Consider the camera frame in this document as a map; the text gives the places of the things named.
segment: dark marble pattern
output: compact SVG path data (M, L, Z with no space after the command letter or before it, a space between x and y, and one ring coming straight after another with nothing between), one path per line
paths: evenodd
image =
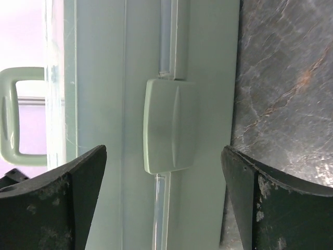
M232 145L333 186L333 1L244 0ZM241 250L227 201L221 249Z

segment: transparent plastic strip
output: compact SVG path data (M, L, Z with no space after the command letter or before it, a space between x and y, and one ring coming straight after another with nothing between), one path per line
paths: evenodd
M172 0L161 0L160 75L170 73Z
M44 0L47 170L66 163L63 66L63 1Z
M78 81L77 81L77 14L76 0L63 1L64 35L64 85L65 85L65 123L66 160L79 156L78 146Z
M168 232L168 200L170 173L155 176L155 206L152 250L166 250Z

